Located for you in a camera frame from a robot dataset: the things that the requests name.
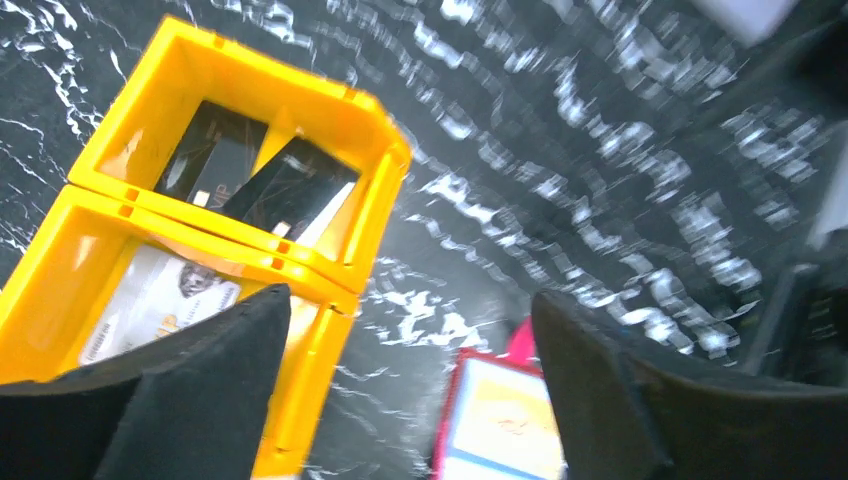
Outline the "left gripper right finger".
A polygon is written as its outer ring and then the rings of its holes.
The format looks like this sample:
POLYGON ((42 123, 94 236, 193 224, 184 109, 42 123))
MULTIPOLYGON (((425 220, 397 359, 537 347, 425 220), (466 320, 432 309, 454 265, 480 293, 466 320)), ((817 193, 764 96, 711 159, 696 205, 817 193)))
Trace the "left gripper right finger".
POLYGON ((531 320, 571 479, 843 479, 847 392, 683 355, 540 291, 531 320))

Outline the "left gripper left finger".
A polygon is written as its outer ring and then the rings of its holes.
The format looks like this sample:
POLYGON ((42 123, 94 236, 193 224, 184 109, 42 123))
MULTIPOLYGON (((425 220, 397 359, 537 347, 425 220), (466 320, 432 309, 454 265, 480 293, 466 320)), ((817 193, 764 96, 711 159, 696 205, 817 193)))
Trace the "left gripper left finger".
POLYGON ((267 286, 161 340, 1 388, 5 479, 247 479, 287 339, 267 286))

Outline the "red leather card holder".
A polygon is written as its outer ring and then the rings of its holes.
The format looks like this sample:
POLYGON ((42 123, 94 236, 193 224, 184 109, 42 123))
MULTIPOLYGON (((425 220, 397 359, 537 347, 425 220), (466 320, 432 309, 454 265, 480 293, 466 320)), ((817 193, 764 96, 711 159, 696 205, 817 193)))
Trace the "red leather card holder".
POLYGON ((432 479, 565 479, 567 463, 530 318, 506 352, 459 350, 432 454, 432 479))

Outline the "gold credit card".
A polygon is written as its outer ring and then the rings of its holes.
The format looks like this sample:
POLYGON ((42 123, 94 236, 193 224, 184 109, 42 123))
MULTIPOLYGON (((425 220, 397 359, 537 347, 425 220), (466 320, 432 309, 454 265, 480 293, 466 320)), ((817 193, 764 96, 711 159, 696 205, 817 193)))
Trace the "gold credit card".
POLYGON ((464 392, 443 479, 562 479, 565 470, 547 400, 488 379, 464 392))

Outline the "grey credit card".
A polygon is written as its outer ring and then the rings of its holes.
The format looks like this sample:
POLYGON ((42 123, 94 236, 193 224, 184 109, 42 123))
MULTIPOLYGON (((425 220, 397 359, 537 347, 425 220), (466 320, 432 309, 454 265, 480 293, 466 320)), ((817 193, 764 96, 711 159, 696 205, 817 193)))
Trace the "grey credit card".
POLYGON ((295 137, 234 193, 223 215, 282 239, 313 246, 359 179, 359 172, 295 137))

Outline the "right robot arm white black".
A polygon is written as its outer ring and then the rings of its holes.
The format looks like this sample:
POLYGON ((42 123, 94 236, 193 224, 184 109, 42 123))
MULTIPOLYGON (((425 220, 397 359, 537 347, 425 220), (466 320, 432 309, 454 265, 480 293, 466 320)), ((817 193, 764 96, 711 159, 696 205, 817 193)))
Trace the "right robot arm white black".
POLYGON ((788 46, 788 91, 823 117, 816 173, 801 190, 800 225, 753 323, 741 368, 800 383, 847 385, 847 4, 837 1, 788 46))

